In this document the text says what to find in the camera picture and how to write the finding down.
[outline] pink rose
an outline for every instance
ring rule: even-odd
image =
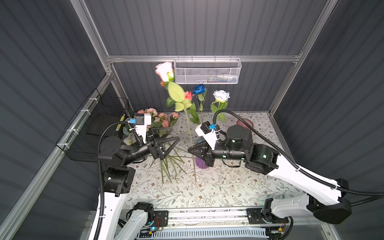
[[[152,116],[157,116],[157,111],[154,108],[148,108],[147,113],[150,113]]]
[[[169,76],[173,77],[173,69],[172,69],[172,63],[171,62],[166,62],[166,63],[161,63],[156,66],[155,73],[157,73],[161,80],[163,82],[168,82],[168,76],[167,73],[169,73]]]
[[[158,118],[161,118],[162,116],[165,116],[165,118],[168,119],[168,115],[165,113],[160,113],[157,115]]]
[[[169,127],[169,121],[168,119],[164,119],[163,123],[161,124],[163,127]]]
[[[172,118],[173,119],[178,119],[179,118],[179,114],[177,112],[173,112],[172,113]]]
[[[188,91],[186,91],[184,94],[185,94],[185,99],[189,99],[189,100],[192,100],[192,97],[194,96],[192,92],[188,92]]]

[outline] ventilation grille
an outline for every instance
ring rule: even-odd
[[[228,228],[200,228],[200,229],[164,229],[155,232],[151,237],[139,237],[136,239],[194,239],[194,238],[269,238],[265,235],[264,228],[256,227],[228,227]]]
[[[182,61],[175,59],[178,84],[236,84],[240,76],[239,58],[230,61]]]

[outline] green leaf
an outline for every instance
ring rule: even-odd
[[[184,105],[182,103],[175,103],[175,111],[180,112],[184,110]]]
[[[194,117],[194,118],[199,118],[199,115],[197,114],[197,112],[196,112],[196,110],[195,109],[190,109],[190,112],[191,112],[191,115],[192,115],[192,117]]]
[[[187,109],[192,106],[192,102],[189,99],[184,99],[181,103],[184,105],[184,109]]]
[[[215,112],[217,112],[217,107],[214,105],[214,104],[212,104],[211,105],[211,111],[213,112],[213,113],[215,113]]]
[[[169,126],[172,127],[173,125],[175,125],[177,123],[177,118],[176,119],[173,119],[170,123],[169,123]]]
[[[175,80],[175,76],[171,77],[170,74],[169,74],[169,72],[167,73],[167,77],[168,77],[168,80],[169,80],[169,81],[173,81],[173,80]]]
[[[171,97],[169,97],[167,99],[167,102],[166,102],[166,106],[167,108],[169,108],[170,106],[172,106],[173,104],[175,104],[175,100],[173,100]]]
[[[193,109],[193,110],[195,110],[195,111],[196,111],[196,105],[195,105],[195,103],[192,103],[192,105],[191,105],[190,109]]]
[[[185,99],[183,88],[175,82],[168,83],[168,93],[175,102],[180,103]]]
[[[219,113],[219,114],[217,115],[217,117],[219,118],[220,121],[225,122],[224,114]]]
[[[228,102],[218,103],[218,109],[225,109],[227,105],[228,105]]]
[[[204,101],[205,100],[205,97],[203,94],[198,94],[197,95],[197,98],[200,100],[200,101]]]
[[[191,120],[191,122],[193,122],[194,124],[200,124],[200,118],[191,118],[190,120]]]

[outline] black wire basket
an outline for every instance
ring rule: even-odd
[[[71,160],[97,162],[97,145],[103,131],[112,123],[132,115],[133,112],[129,108],[128,99],[99,95],[85,110],[73,130],[70,130],[68,139],[65,142],[57,142],[56,145]],[[110,129],[105,136],[119,136],[121,138],[123,136],[122,126]]]

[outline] white wire basket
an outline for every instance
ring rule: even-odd
[[[173,64],[175,82],[178,84],[236,84],[241,66],[239,58],[175,58]]]

